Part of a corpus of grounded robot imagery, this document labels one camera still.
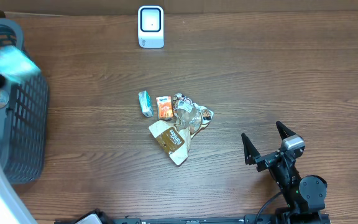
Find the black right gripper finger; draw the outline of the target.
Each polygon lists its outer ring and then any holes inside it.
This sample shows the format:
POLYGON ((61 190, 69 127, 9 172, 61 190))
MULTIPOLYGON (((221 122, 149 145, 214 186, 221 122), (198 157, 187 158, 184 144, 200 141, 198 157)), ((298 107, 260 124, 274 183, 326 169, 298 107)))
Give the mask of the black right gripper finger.
POLYGON ((296 135, 295 132, 286 127, 281 121, 276 122, 276 127, 282 140, 296 135))
POLYGON ((260 153, 245 133, 241 134, 241 138, 244 146, 245 163, 247 165, 254 165, 255 160, 260 157, 260 153))

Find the dried mushroom plastic bag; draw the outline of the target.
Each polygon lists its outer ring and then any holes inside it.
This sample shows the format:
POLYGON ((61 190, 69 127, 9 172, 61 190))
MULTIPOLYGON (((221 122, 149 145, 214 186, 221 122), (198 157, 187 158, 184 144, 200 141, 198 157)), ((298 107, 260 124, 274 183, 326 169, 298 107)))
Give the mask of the dried mushroom plastic bag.
POLYGON ((171 98, 173 118, 158 119, 149 131, 173 163, 180 166, 188 158, 191 140, 210 124, 214 112, 182 93, 171 98))

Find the small orange snack packet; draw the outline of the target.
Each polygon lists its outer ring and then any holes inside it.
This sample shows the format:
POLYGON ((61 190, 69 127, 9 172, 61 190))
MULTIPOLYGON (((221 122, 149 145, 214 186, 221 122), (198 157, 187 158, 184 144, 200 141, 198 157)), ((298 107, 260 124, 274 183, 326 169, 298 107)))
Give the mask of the small orange snack packet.
POLYGON ((171 96, 159 96, 157 100, 158 119, 165 121, 173 118, 172 98, 171 96))

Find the teal tissue packet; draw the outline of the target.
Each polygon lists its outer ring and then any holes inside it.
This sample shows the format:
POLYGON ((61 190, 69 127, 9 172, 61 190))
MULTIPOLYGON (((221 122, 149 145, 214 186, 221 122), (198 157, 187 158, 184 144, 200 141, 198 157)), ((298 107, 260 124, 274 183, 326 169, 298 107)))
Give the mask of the teal tissue packet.
POLYGON ((154 111, 152 108, 152 101, 150 95, 146 90, 144 90, 139 92, 138 96, 142 114, 147 118, 152 117, 154 115, 154 111))

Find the teal wet wipes pack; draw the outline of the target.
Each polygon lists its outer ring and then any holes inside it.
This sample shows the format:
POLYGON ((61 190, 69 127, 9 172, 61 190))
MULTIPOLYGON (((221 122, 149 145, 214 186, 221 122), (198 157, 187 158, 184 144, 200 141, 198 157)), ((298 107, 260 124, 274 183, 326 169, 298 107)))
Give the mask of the teal wet wipes pack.
POLYGON ((41 69, 13 45, 0 48, 0 75, 11 82, 22 84, 41 74, 41 69))

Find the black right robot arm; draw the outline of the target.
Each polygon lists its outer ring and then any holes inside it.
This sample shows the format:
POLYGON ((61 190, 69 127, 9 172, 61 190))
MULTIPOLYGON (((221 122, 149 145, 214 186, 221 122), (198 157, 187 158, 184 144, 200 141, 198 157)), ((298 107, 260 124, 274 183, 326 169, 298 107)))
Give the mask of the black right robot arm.
POLYGON ((267 155, 260 155, 246 134, 241 134, 244 157, 247 165, 255 165, 258 172, 268 170, 280 191, 264 203, 257 214, 245 215, 245 223, 330 223, 328 215, 321 213, 325 209, 327 182, 318 175, 301 177, 295 167, 296 159, 305 150, 304 139, 276 122, 282 143, 279 149, 267 155), (283 196, 287 206, 278 208, 272 215, 262 212, 277 197, 283 196))

